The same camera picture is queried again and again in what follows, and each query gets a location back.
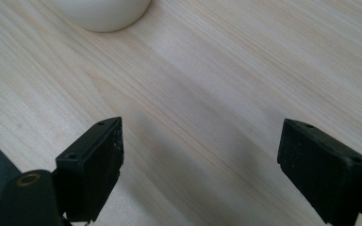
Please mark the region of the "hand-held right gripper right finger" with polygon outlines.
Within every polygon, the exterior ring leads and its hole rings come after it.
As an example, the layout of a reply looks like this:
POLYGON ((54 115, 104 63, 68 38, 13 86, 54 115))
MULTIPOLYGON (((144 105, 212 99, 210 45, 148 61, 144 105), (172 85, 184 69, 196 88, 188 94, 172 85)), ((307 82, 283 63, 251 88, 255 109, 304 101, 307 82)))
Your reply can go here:
POLYGON ((317 127, 284 120, 277 163, 321 219, 354 226, 362 215, 362 154, 317 127))

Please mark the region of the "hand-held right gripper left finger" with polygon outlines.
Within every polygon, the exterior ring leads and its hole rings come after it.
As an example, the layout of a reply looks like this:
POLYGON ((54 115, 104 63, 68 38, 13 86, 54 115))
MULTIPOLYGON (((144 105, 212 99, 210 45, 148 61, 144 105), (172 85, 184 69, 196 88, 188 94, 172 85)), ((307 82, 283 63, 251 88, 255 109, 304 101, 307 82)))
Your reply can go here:
POLYGON ((59 211, 70 222, 97 220, 123 164, 120 117, 95 123, 56 158, 59 211))

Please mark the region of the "white round cup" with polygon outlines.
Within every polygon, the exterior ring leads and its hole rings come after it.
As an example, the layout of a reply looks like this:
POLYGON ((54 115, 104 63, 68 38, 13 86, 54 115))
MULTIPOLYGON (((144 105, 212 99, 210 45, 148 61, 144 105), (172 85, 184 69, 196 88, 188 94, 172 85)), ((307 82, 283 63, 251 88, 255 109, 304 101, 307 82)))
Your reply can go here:
POLYGON ((93 32, 113 32, 130 26, 152 0, 50 0, 72 23, 93 32))

